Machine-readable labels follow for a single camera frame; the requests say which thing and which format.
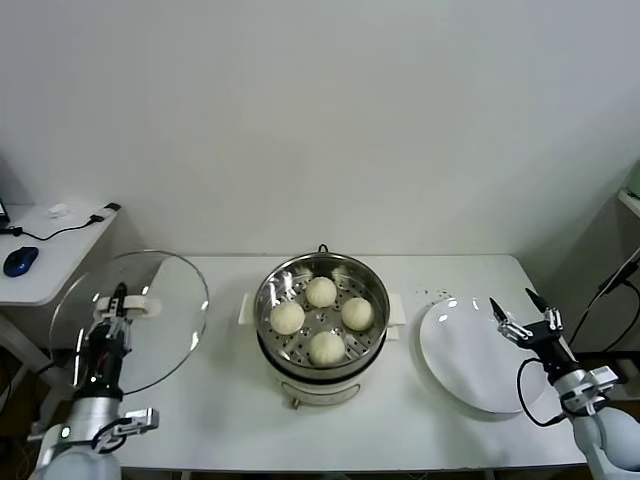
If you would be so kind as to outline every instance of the computer mouse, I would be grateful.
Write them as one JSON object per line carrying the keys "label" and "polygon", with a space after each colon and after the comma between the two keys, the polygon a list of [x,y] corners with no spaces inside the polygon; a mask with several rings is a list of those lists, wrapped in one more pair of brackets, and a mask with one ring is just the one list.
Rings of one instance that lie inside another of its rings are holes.
{"label": "computer mouse", "polygon": [[22,247],[11,252],[2,266],[4,274],[8,277],[24,275],[38,258],[38,253],[40,253],[40,249],[37,247]]}

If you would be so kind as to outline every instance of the pot lid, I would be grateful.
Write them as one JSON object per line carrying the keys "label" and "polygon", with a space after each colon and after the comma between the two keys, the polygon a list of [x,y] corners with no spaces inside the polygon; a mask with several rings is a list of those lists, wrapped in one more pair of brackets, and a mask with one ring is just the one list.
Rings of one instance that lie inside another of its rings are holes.
{"label": "pot lid", "polygon": [[72,364],[69,383],[76,388],[87,373],[85,355],[80,353],[83,342],[122,285],[126,287],[124,328],[130,348],[120,376],[125,395],[169,377],[202,338],[209,289],[189,260],[160,250],[118,256],[81,277],[64,295],[53,316],[51,357]]}

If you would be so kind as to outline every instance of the black cable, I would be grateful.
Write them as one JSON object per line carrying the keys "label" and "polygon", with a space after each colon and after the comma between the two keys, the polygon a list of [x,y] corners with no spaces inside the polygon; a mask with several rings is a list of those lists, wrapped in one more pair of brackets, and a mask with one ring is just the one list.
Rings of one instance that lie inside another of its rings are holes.
{"label": "black cable", "polygon": [[53,367],[55,367],[57,364],[56,362],[50,362],[47,363],[44,367],[42,367],[40,370],[38,370],[37,372],[34,373],[34,375],[36,377],[39,377],[40,375],[42,375],[44,372],[46,372],[47,370],[51,370]]}
{"label": "black cable", "polygon": [[4,358],[0,358],[0,363],[2,364],[2,369],[4,370],[4,374],[7,377],[7,396],[4,399],[4,403],[2,404],[2,408],[0,409],[0,416],[4,414],[4,411],[7,409],[7,405],[9,404],[9,399],[11,398],[11,372],[9,371],[9,367],[7,367],[7,363]]}
{"label": "black cable", "polygon": [[[105,433],[107,433],[112,428],[114,428],[114,427],[116,427],[118,425],[128,425],[131,422],[132,422],[132,420],[130,418],[123,417],[123,418],[117,418],[113,422],[107,423],[104,427],[102,427],[100,430],[98,430],[96,432],[96,434],[93,436],[93,439],[91,440],[91,448],[93,450],[95,450],[96,447],[98,446],[98,442],[100,442],[100,437],[102,435],[104,435]],[[105,449],[99,451],[98,453],[115,452],[120,447],[122,447],[126,441],[127,441],[127,437],[121,437],[120,442],[118,442],[116,445],[114,445],[113,447],[105,448]]]}
{"label": "black cable", "polygon": [[530,363],[542,363],[539,359],[532,357],[532,358],[527,358],[524,362],[522,362],[520,364],[520,368],[518,368],[518,375],[516,376],[516,387],[518,389],[518,400],[520,400],[520,405],[522,405],[522,410],[524,410],[524,413],[527,417],[529,417],[529,420],[531,420],[533,423],[535,423],[538,427],[550,427],[552,425],[556,425],[558,423],[560,423],[562,420],[564,420],[566,417],[566,415],[564,414],[564,412],[560,413],[559,415],[556,415],[555,417],[551,418],[550,420],[547,420],[546,422],[541,422],[540,420],[538,420],[537,418],[535,418],[531,412],[529,411],[529,409],[527,408],[527,405],[524,403],[524,397],[522,396],[522,372],[524,371],[524,368],[529,365]]}
{"label": "black cable", "polygon": [[625,335],[627,333],[629,333],[629,331],[633,327],[636,326],[636,323],[638,323],[638,318],[640,318],[640,291],[638,291],[638,289],[635,287],[635,285],[633,285],[630,282],[623,282],[622,285],[624,285],[627,288],[630,288],[636,294],[636,298],[638,299],[638,308],[636,309],[636,314],[633,317],[633,321],[629,324],[629,326],[627,328],[625,328],[624,332],[622,332],[620,334],[620,336],[618,338],[616,338],[616,340],[612,344],[610,344],[607,348],[602,350],[603,352],[607,352],[607,351],[611,350],[620,340],[622,340],[625,337]]}
{"label": "black cable", "polygon": [[77,227],[63,228],[62,230],[58,230],[57,232],[53,232],[48,237],[44,237],[44,238],[39,237],[37,235],[34,235],[33,233],[29,233],[29,232],[25,231],[24,229],[22,230],[22,235],[26,235],[27,237],[31,237],[31,238],[33,238],[35,240],[40,240],[41,242],[46,242],[47,240],[51,240],[53,237],[55,237],[56,235],[60,235],[61,233],[72,232],[73,230],[82,230],[83,228],[86,228],[89,225],[92,225],[94,223],[95,223],[95,220],[87,220],[87,223],[85,223],[84,225],[79,225]]}
{"label": "black cable", "polygon": [[589,305],[587,305],[587,309],[582,314],[582,318],[580,319],[580,322],[578,323],[578,326],[573,331],[573,334],[571,335],[571,338],[569,339],[569,346],[571,346],[573,344],[573,341],[576,339],[576,336],[578,335],[578,332],[580,331],[580,329],[582,328],[582,325],[584,324],[585,320],[589,316],[589,312],[591,311],[591,306],[593,305],[593,302],[596,301],[596,299],[598,298],[599,294],[600,294],[600,292],[596,292],[596,294],[593,296],[593,298],[589,302]]}

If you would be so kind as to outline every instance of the white desk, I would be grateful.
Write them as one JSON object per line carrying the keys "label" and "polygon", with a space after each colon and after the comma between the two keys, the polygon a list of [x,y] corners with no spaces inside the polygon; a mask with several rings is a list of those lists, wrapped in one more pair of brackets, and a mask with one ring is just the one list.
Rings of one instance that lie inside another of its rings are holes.
{"label": "white desk", "polygon": [[[242,296],[282,258],[192,258],[211,289],[207,331],[191,358],[159,385],[125,397],[121,411],[160,410],[160,428],[130,438],[124,467],[226,471],[486,469],[584,463],[568,422],[541,429],[524,415],[466,407],[431,378],[411,347],[425,290],[493,296],[528,323],[531,284],[508,256],[363,257],[402,297],[408,325],[388,342],[362,391],[333,407],[288,408],[251,327],[237,325]],[[167,349],[171,338],[161,340]],[[123,375],[133,375],[125,365]],[[548,387],[532,406],[559,411]]]}
{"label": "white desk", "polygon": [[[11,225],[23,227],[29,233],[40,237],[67,227],[84,224],[89,216],[101,207],[95,205],[73,205],[73,213],[61,218],[51,219],[47,209],[38,206],[7,205]],[[100,239],[115,218],[112,215],[103,222],[90,225],[82,230],[62,233],[51,240],[41,242],[26,235],[14,237],[0,236],[0,262],[4,263],[9,253],[24,246],[40,249],[38,258],[24,275],[10,278],[0,272],[0,307],[22,306],[38,307],[49,303],[71,278],[71,275],[84,260],[91,248]],[[15,392],[29,370],[38,370],[49,363],[45,356],[29,339],[9,320],[0,314],[0,345],[7,348],[22,363],[18,373],[11,379],[11,392]],[[59,395],[71,391],[66,384],[66,376],[56,369],[49,370],[41,377],[58,391],[47,397],[41,408],[42,422],[47,423],[53,414]],[[4,404],[7,388],[0,395],[0,405]]]}
{"label": "white desk", "polygon": [[[73,214],[61,219],[48,217],[47,209],[37,206],[7,205],[11,225],[45,237],[57,230],[83,225],[100,207],[74,206]],[[115,215],[73,232],[62,233],[40,242],[26,235],[0,236],[0,262],[24,246],[40,249],[38,258],[26,274],[10,278],[0,273],[0,306],[40,306],[50,302],[71,277],[80,262],[111,225]]]}

